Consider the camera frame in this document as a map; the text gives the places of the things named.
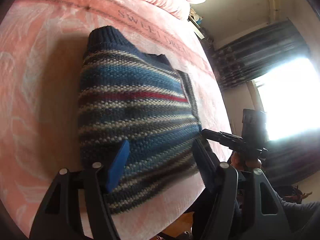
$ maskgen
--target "bed sheet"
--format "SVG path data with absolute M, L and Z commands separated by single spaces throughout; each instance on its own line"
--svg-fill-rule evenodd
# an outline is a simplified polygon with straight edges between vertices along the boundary
M 28 236 L 62 167 L 81 169 L 77 95 L 89 33 L 112 25 L 146 53 L 189 73 L 203 128 L 230 132 L 221 93 L 187 21 L 141 0 L 16 0 L 0 25 L 0 198 Z M 221 161 L 231 151 L 211 142 Z M 122 240 L 153 237 L 203 190 L 196 174 L 128 213 L 114 215 Z M 82 213 L 86 235 L 90 228 Z

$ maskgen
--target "metal bolt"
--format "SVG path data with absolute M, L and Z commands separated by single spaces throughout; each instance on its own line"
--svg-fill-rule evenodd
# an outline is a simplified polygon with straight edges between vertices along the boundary
M 253 172 L 254 172 L 254 174 L 257 174 L 257 175 L 261 175 L 262 174 L 262 170 L 260 170 L 258 168 L 253 169 Z
M 101 166 L 102 166 L 102 164 L 99 163 L 99 162 L 96 162 L 96 163 L 93 163 L 93 164 L 92 164 L 92 167 L 95 168 L 95 169 L 98 169 L 98 168 L 100 168 Z
M 222 162 L 222 163 L 220 163 L 220 167 L 223 169 L 227 169 L 227 168 L 229 168 L 229 164 L 226 162 Z
M 65 174 L 67 174 L 68 173 L 68 170 L 66 169 L 66 168 L 63 168 L 63 169 L 61 169 L 60 171 L 59 171 L 59 174 L 60 175 L 65 175 Z

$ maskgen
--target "knit sweater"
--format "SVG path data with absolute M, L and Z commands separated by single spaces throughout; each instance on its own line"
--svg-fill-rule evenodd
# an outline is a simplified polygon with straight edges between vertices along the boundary
M 108 161 L 111 143 L 130 143 L 119 185 L 104 196 L 112 213 L 128 211 L 197 172 L 191 145 L 201 125 L 192 87 L 164 55 L 140 52 L 111 26 L 92 31 L 78 103 L 84 167 Z

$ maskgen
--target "window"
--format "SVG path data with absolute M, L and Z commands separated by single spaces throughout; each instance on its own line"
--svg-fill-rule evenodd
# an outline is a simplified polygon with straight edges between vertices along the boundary
M 307 58 L 298 58 L 253 80 L 270 140 L 320 127 L 320 80 Z

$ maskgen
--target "air conditioner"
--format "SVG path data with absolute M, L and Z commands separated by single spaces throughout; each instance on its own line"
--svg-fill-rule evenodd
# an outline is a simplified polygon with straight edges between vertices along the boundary
M 268 24 L 280 21 L 281 19 L 281 0 L 267 0 Z

